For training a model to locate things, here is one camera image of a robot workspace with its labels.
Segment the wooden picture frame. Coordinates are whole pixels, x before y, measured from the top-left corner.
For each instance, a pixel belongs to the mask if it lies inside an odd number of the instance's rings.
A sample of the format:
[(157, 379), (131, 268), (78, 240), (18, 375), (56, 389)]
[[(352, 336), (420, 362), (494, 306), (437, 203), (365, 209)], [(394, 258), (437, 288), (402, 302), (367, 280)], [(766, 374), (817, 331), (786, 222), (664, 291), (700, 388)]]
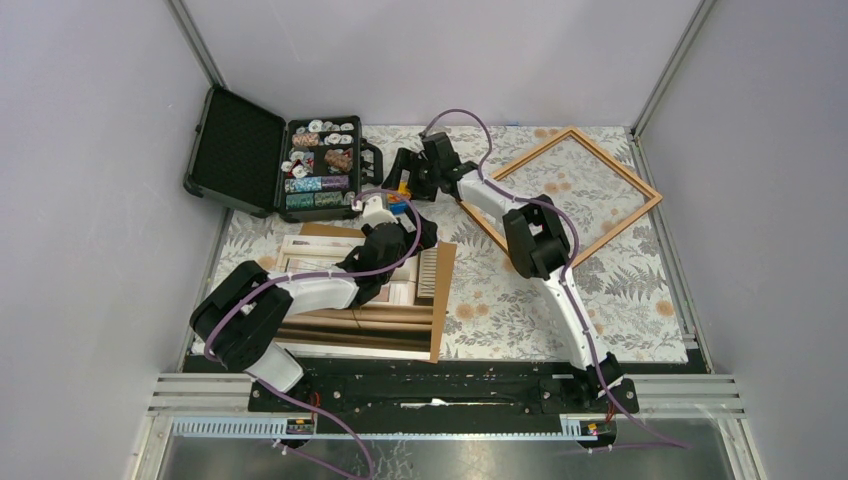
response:
[(579, 235), (575, 267), (638, 223), (663, 196), (631, 164), (587, 131), (571, 126), (486, 175), (519, 196), (548, 195)]

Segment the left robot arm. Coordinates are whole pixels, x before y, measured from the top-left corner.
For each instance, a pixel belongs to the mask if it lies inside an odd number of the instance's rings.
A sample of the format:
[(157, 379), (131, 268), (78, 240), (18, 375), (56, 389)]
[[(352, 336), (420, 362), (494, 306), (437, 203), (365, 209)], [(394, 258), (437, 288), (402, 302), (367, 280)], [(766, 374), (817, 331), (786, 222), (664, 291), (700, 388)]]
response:
[(435, 247), (437, 225), (414, 213), (407, 216), (413, 230), (396, 217), (368, 222), (363, 244), (327, 270), (273, 278), (255, 261), (238, 265), (190, 316), (205, 355), (229, 372), (251, 376), (285, 410), (304, 407), (311, 387), (300, 362), (275, 343), (278, 329), (291, 314), (366, 304), (403, 261)]

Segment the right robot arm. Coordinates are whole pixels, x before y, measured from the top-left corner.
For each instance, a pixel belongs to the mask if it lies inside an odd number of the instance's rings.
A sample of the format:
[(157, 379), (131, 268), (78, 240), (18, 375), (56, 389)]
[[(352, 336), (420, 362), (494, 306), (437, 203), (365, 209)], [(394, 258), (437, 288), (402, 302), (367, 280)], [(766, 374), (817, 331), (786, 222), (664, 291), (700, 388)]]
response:
[(577, 292), (573, 276), (579, 236), (573, 222), (550, 197), (515, 194), (487, 176), (480, 162), (462, 162), (447, 134), (421, 137), (423, 149), (400, 148), (382, 186), (407, 182), (413, 200), (452, 196), (502, 219), (508, 257), (515, 271), (530, 280), (546, 302), (552, 323), (565, 335), (574, 374), (573, 396), (583, 410), (597, 412), (611, 403), (620, 408), (615, 389), (624, 372), (602, 342)]

